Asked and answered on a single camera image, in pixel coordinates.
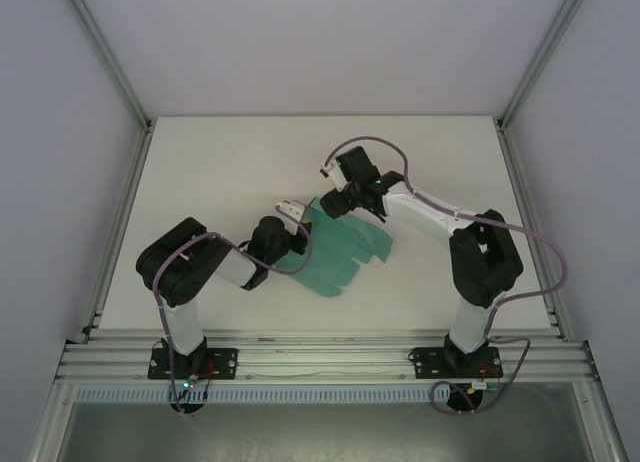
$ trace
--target glass panel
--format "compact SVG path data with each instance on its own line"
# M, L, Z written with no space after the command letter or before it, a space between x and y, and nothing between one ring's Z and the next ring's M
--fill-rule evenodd
M588 461L570 384L517 384L486 414L426 404L76 404L60 460Z

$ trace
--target green towel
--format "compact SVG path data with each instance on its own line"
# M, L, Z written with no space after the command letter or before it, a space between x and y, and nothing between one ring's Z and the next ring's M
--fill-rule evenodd
M356 261L366 264L375 255L384 262L391 252L393 239L384 230L355 215L332 219L318 199L309 204L304 215L311 219L313 255L305 269L292 277L320 295L340 295L341 287L349 285L360 268ZM293 270L305 257L306 254L289 252L276 267Z

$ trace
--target black bracket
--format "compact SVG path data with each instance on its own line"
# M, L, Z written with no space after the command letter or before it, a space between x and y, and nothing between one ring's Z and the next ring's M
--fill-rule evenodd
M207 348L204 354L203 372L198 374L200 380L234 380L238 367L238 349ZM176 379L187 379L192 374L186 367L178 367ZM169 380L169 358L163 347L151 351L147 377L151 380Z
M500 353L495 347L488 347L472 364L458 369L447 362L443 347L416 347L409 352L409 361L413 363L416 379L495 379L504 375Z

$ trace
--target white table surface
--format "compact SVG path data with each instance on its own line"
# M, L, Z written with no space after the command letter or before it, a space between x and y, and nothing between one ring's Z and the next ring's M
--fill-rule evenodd
M160 118L118 258L101 329L159 329L152 294L135 271L140 253L191 216L240 243L282 199L308 202L330 190L319 166L338 143L375 135L408 155L413 184L452 205L509 222L520 216L490 117ZM380 172L401 171L398 156L363 144ZM368 221L376 219L355 212ZM197 298L204 329L259 333L391 333L448 329L458 306L448 249L400 221L385 230L386 263L363 265L341 296L324 298L271 274L252 292L212 277ZM539 287L526 239L514 234L524 273L513 293ZM542 298L515 301L496 329L545 329Z

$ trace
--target white wall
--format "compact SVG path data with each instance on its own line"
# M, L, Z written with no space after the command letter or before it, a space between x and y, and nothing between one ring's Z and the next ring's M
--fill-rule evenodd
M138 127L65 0L0 0L0 460L80 329Z
M565 290L640 459L640 0L586 0L513 126Z
M87 0L151 116L500 115L563 0Z

